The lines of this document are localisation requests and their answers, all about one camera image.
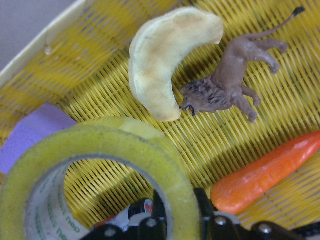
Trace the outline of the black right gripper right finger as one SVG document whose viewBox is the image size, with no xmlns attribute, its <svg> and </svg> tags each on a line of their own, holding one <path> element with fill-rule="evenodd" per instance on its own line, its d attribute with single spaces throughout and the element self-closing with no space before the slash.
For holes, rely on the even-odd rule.
<svg viewBox="0 0 320 240">
<path fill-rule="evenodd" d="M 239 240 L 239 220 L 233 214 L 216 210 L 203 188 L 195 188 L 203 240 Z"/>
</svg>

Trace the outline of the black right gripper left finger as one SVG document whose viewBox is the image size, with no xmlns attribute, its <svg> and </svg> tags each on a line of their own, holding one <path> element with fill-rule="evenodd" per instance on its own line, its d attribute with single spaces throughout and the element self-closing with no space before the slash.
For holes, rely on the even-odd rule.
<svg viewBox="0 0 320 240">
<path fill-rule="evenodd" d="M 142 198 L 129 207 L 131 240 L 166 240 L 167 216 L 163 201 L 154 191 L 152 198 Z"/>
</svg>

